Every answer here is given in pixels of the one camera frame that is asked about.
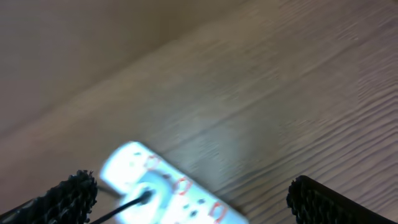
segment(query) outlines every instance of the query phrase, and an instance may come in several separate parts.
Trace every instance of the red outlined switch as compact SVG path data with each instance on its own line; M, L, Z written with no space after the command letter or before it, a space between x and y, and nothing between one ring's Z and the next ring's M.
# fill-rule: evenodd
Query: red outlined switch
M223 205L223 204L221 204L219 202L216 202L216 203L214 203L213 208L211 208L211 210L209 212L209 216L210 217L216 218L216 217L214 217L214 213L215 213L216 208L218 208L218 207L220 207L220 208L222 207L223 210L221 211L220 217L218 217L215 220L215 222L214 222L215 224L219 224L223 220L223 218L225 217L226 212L228 211L227 206L225 206L225 205Z
M157 157L156 155L151 155L148 157L147 161L144 164L144 167L147 170L154 170L157 165L159 165L161 159Z
M179 178L178 181L176 181L176 183L174 183L173 185L173 190L175 193L177 193L177 190L180 188L180 184L182 182L186 182L186 185L185 188L180 193L178 193L181 196L185 195L192 186L192 181L188 180L186 177Z

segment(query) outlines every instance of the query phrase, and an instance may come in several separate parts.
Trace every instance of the wood grain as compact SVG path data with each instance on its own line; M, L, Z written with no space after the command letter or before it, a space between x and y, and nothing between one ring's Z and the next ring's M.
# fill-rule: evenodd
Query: wood grain
M3 135L0 211L138 140L251 223L293 223L301 174L398 221L396 12L247 2Z

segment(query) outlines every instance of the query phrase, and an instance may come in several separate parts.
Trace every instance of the black cable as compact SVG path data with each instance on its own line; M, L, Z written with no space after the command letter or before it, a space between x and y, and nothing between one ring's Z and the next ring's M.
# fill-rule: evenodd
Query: black cable
M126 208L136 205L138 203L141 204L146 204L148 203L148 201L150 200L150 197L152 196L152 192L151 191L146 191L144 192L139 198L132 200L131 202L120 206L119 208L113 210L112 212L109 212L108 214L102 216L101 218L91 222L90 224L100 224L105 222L106 220L109 220L110 218L112 218L112 216L114 216L115 214L125 210Z

